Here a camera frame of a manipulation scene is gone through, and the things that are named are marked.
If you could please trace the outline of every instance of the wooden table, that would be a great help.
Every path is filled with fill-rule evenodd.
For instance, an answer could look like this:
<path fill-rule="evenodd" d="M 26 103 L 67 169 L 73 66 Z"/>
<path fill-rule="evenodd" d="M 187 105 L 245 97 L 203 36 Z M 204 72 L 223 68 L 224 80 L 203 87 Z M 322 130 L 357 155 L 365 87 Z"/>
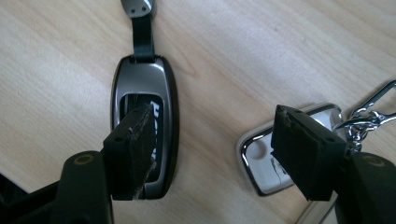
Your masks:
<path fill-rule="evenodd" d="M 180 106 L 177 170 L 157 201 L 114 202 L 117 223 L 293 223 L 296 188 L 261 198 L 235 144 L 276 105 L 330 102 L 345 115 L 396 75 L 396 2 L 156 1 L 156 53 Z M 0 1 L 0 173 L 33 191 L 110 132 L 119 60 L 133 53 L 120 1 Z M 377 108 L 394 112 L 395 92 Z M 364 151 L 396 162 L 396 124 Z"/>

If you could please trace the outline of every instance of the black strap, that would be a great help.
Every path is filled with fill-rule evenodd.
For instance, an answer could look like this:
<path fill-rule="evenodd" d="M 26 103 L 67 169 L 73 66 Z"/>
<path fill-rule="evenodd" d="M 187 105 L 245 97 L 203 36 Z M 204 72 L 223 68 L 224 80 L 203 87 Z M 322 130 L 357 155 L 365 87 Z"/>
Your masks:
<path fill-rule="evenodd" d="M 133 18 L 134 59 L 137 63 L 154 63 L 154 42 L 151 31 L 151 15 Z"/>

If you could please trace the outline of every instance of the black key fob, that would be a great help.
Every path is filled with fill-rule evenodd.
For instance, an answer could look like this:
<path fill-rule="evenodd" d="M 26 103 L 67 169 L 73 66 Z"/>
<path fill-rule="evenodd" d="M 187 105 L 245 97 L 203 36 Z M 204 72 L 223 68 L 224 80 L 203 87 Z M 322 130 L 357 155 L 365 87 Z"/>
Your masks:
<path fill-rule="evenodd" d="M 177 87 L 164 57 L 155 56 L 154 63 L 136 63 L 134 56 L 128 56 L 119 63 L 113 83 L 111 128 L 141 105 L 153 105 L 156 147 L 151 157 L 156 167 L 148 174 L 139 198 L 158 199 L 172 182 L 179 132 Z"/>

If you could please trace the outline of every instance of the metal keychain clasp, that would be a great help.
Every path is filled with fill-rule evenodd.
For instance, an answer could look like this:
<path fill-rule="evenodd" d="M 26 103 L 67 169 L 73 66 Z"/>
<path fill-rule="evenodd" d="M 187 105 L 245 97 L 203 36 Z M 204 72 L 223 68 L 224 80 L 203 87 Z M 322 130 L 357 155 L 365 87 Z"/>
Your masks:
<path fill-rule="evenodd" d="M 354 109 L 347 121 L 341 122 L 332 128 L 333 130 L 345 129 L 348 149 L 361 151 L 361 142 L 366 138 L 368 132 L 375 131 L 382 124 L 396 119 L 396 112 L 384 114 L 376 110 L 369 111 L 370 107 L 394 87 L 396 87 L 396 80 L 392 80 L 363 105 Z"/>

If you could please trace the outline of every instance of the key fob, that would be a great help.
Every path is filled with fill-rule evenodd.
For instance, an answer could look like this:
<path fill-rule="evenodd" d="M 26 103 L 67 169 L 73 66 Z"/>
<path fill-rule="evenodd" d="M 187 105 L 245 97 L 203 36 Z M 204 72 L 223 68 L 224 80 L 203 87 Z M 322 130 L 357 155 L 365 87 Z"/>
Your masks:
<path fill-rule="evenodd" d="M 302 110 L 329 130 L 342 121 L 341 109 L 337 105 L 312 105 Z M 293 185 L 290 176 L 271 154 L 273 125 L 273 122 L 269 122 L 244 134 L 236 145 L 237 159 L 245 170 L 248 182 L 260 196 Z"/>
<path fill-rule="evenodd" d="M 159 199 L 172 182 L 179 133 L 177 87 L 164 57 L 155 56 L 153 63 L 136 63 L 134 56 L 127 56 L 118 65 L 112 90 L 111 128 L 141 105 L 153 105 L 156 147 L 151 157 L 156 166 L 148 174 L 139 199 Z"/>

